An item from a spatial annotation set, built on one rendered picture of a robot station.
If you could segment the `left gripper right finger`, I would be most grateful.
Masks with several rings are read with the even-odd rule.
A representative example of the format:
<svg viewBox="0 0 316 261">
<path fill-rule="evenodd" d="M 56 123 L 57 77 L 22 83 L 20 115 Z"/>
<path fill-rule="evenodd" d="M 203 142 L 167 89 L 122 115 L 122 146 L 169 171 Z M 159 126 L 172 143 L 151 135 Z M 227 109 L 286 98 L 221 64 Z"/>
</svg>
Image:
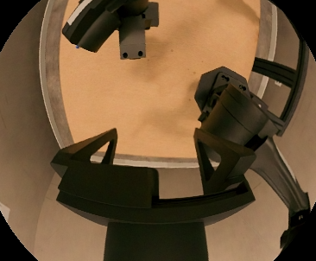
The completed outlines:
<svg viewBox="0 0 316 261">
<path fill-rule="evenodd" d="M 244 175 L 256 159 L 256 154 L 252 149 L 215 136 L 200 128 L 195 128 L 193 141 L 204 194 L 214 193 L 228 178 Z M 221 162 L 216 170 L 214 170 L 202 142 L 221 156 Z"/>
</svg>

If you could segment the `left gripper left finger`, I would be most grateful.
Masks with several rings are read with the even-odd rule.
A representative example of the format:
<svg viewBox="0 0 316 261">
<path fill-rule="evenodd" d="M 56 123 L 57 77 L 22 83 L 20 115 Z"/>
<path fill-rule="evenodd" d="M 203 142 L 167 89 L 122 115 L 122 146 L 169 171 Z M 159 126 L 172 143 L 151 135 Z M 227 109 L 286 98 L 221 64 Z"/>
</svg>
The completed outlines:
<svg viewBox="0 0 316 261">
<path fill-rule="evenodd" d="M 109 143 L 101 163 L 113 165 L 117 140 L 117 128 L 112 128 L 94 137 L 87 138 L 86 140 L 60 149 L 55 156 L 70 158 L 74 161 L 91 162 L 91 156 Z"/>
</svg>

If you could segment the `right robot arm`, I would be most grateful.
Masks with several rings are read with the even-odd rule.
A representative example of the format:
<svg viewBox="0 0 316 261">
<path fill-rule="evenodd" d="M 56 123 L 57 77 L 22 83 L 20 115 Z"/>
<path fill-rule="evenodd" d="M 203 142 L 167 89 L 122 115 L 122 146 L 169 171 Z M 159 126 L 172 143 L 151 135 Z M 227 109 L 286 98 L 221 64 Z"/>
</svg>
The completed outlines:
<svg viewBox="0 0 316 261">
<path fill-rule="evenodd" d="M 61 31 L 73 45 L 97 53 L 117 29 L 120 60 L 146 58 L 145 28 L 150 28 L 152 22 L 149 0 L 79 0 L 78 3 Z M 137 15 L 147 7 L 139 16 L 121 17 Z"/>
</svg>

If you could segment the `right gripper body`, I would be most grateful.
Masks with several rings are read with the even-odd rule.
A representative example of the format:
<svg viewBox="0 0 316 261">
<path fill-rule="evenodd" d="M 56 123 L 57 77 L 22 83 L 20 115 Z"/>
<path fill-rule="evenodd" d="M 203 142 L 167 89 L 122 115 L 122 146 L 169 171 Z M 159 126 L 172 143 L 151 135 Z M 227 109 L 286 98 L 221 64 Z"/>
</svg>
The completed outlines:
<svg viewBox="0 0 316 261">
<path fill-rule="evenodd" d="M 152 4 L 152 16 L 153 16 L 153 19 L 152 19 L 152 22 L 151 22 L 151 27 L 158 27 L 159 24 L 160 24 L 160 19 L 159 19 L 159 3 L 157 2 L 149 2 L 149 4 Z M 149 7 L 149 5 L 148 5 Z M 131 17 L 136 17 L 136 16 L 139 16 L 141 15 L 142 13 L 144 13 L 148 7 L 141 13 L 135 15 L 135 16 L 121 16 L 121 17 L 126 17 L 126 18 L 131 18 Z"/>
</svg>

